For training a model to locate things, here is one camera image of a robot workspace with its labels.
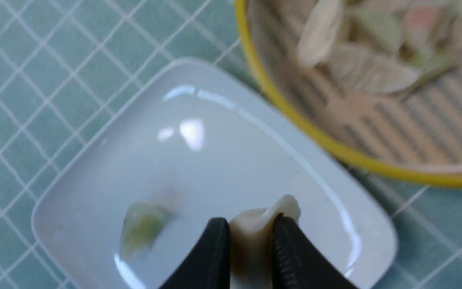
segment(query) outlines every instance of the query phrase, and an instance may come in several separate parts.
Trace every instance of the black tongs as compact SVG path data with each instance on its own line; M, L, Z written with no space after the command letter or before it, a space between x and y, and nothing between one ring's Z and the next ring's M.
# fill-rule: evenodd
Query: black tongs
M210 219L192 251L161 288L229 289L229 239L226 219ZM273 289L357 289L313 246L292 218L277 216L272 240Z

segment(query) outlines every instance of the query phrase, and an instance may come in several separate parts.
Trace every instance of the yellow rim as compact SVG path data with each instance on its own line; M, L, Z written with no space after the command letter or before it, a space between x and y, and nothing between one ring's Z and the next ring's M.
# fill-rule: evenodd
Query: yellow rim
M350 163L358 168L392 177L394 179L403 179L414 183L429 183L431 185L441 185L444 187L462 187L461 175L437 175L419 173L411 170L391 166L387 163L378 161L360 153L357 150L344 146L343 144L328 137L326 133L316 128L308 122L303 116L297 113L291 104L284 99L281 93L277 90L275 84L270 80L266 71L261 65L261 61L255 51L251 31L249 29L249 22L247 20L247 1L248 0L235 0L235 13L238 25L238 33L242 41L242 48L245 57L254 77L259 85L266 92L266 96L270 99L282 113L287 115L290 120L297 125L306 135L311 137L314 141L319 143L324 149L335 155L346 163Z

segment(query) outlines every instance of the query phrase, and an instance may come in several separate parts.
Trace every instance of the teal countertop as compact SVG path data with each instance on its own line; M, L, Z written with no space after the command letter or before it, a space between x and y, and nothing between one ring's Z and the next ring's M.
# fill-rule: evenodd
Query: teal countertop
M185 56L256 88L231 0L0 0L0 289L74 287L37 245L33 206L156 72ZM462 288L462 190L354 174L400 238L375 289Z

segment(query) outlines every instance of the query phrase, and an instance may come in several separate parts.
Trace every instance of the mesh basket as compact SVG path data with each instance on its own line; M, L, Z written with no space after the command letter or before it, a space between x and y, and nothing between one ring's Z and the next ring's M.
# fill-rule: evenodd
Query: mesh basket
M422 2L366 0L396 12ZM410 94L369 95L297 64L296 47L317 0L237 0L249 65L273 103L324 148L380 174L462 186L462 21L452 27L459 67Z

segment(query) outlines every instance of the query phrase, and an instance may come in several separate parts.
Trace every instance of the white plate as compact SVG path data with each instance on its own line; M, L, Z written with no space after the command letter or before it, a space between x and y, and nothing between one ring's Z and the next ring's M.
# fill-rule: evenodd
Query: white plate
M147 258L120 262L128 206L161 190L185 195L182 218ZM393 225L345 169L229 75L181 60L51 186L35 207L33 230L81 288L157 288L209 218L268 207L284 194L299 201L306 236L360 289L391 265Z

